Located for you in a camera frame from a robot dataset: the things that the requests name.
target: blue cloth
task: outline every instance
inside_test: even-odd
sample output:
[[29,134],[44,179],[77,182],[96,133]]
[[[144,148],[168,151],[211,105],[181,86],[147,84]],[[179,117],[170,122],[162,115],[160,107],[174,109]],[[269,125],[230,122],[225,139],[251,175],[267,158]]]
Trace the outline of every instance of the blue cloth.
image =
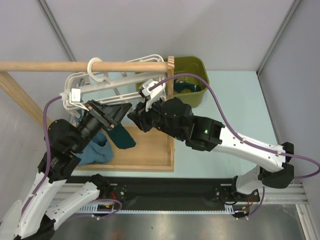
[[107,137],[99,131],[83,150],[83,153],[76,154],[81,159],[78,166],[86,164],[105,164],[112,160],[114,153]]

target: white table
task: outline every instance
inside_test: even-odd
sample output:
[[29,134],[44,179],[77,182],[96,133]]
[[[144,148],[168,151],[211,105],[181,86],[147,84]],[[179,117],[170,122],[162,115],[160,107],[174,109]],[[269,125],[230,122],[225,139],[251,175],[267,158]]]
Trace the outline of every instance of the white table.
[[[207,73],[210,86],[231,126],[248,137],[276,144],[276,137],[256,73],[254,71],[208,71]],[[126,86],[119,90],[122,94],[133,92],[135,86]],[[91,97],[98,97],[97,93],[94,94]],[[204,94],[202,103],[193,108],[193,113],[223,122],[209,91]],[[123,123],[132,124],[127,118]],[[174,144],[174,172],[75,170],[72,175],[91,176],[99,173],[111,177],[232,178],[248,172],[255,166],[249,161],[229,154],[192,150],[178,140],[175,140]]]

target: wooden frame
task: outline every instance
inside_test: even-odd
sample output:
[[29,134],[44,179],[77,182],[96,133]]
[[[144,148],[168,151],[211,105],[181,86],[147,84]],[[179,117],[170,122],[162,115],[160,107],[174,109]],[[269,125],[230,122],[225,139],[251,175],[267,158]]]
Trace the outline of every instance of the wooden frame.
[[[88,62],[18,62],[0,61],[0,86],[2,89],[40,126],[43,127],[43,111],[12,78],[8,71],[13,72],[86,72]],[[175,59],[168,57],[168,62],[95,62],[93,72],[167,72],[168,77],[174,74]],[[174,81],[167,84],[167,98],[173,97]],[[91,164],[77,167],[76,170],[116,170],[116,171],[146,171],[146,172],[173,172],[174,170],[174,139],[166,138],[167,165],[116,165]]]

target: plastic container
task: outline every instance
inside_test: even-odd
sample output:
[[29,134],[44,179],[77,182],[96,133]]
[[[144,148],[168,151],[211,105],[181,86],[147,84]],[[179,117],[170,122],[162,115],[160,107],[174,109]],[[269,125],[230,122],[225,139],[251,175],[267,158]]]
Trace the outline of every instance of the plastic container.
[[[203,78],[208,84],[209,79],[205,65],[202,60],[195,56],[183,56],[174,58],[174,74],[189,73],[195,74]],[[191,107],[195,108],[201,103],[207,87],[199,80],[194,77],[184,76],[179,77],[178,81],[187,82],[194,85],[200,85],[201,91],[191,92],[189,89],[184,89],[181,93],[173,92],[173,97],[181,99],[185,104],[189,104]],[[135,88],[139,91],[139,87],[142,83],[137,83]]]

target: table surface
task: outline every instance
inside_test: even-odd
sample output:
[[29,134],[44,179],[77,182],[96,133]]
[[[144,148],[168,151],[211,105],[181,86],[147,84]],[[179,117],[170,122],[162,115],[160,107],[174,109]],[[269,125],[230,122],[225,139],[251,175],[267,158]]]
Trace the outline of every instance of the table surface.
[[[254,71],[208,71],[207,74],[210,86],[231,126],[243,135],[265,143],[276,144],[276,137],[256,73]],[[125,94],[136,90],[135,86],[131,85],[121,87],[119,91]],[[97,99],[102,94],[105,96],[106,92],[91,93],[87,97]],[[108,90],[108,94],[114,96],[112,90]],[[193,108],[193,113],[223,122],[209,91],[205,92],[202,103]],[[128,118],[124,118],[122,123],[132,124]],[[192,150],[178,140],[175,140],[174,147],[174,172],[75,170],[72,175],[91,176],[99,173],[110,177],[233,178],[255,167],[255,164],[230,154]]]

